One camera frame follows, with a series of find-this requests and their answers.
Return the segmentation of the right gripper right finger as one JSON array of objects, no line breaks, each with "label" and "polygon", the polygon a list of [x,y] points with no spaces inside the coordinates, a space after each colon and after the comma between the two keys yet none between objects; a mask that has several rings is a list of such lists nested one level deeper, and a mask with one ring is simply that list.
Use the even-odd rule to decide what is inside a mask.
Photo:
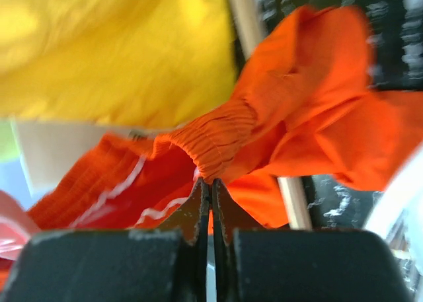
[{"label": "right gripper right finger", "polygon": [[410,301],[386,243],[357,229],[266,229],[211,186],[218,301]]}]

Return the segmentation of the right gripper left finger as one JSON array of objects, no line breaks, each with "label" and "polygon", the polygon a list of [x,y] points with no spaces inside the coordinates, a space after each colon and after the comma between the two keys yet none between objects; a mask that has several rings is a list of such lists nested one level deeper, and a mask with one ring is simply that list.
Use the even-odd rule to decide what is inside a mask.
[{"label": "right gripper left finger", "polygon": [[2,301],[205,301],[208,186],[156,229],[55,230],[33,237]]}]

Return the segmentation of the pink plastic hanger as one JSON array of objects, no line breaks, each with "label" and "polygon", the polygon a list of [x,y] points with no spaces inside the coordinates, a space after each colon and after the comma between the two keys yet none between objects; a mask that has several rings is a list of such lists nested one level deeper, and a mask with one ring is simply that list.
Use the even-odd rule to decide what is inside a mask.
[{"label": "pink plastic hanger", "polygon": [[15,262],[26,243],[40,231],[20,204],[1,191],[1,259]]}]

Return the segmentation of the orange shorts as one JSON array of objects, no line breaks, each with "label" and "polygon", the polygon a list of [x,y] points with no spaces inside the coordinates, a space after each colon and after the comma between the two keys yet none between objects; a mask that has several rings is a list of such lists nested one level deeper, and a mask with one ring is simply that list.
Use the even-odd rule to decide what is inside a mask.
[{"label": "orange shorts", "polygon": [[422,93],[375,91],[370,28],[355,7],[286,17],[255,50],[231,98],[153,139],[105,135],[28,211],[42,230],[152,228],[195,176],[237,187],[267,226],[286,222],[272,176],[332,174],[382,190],[422,141]]}]

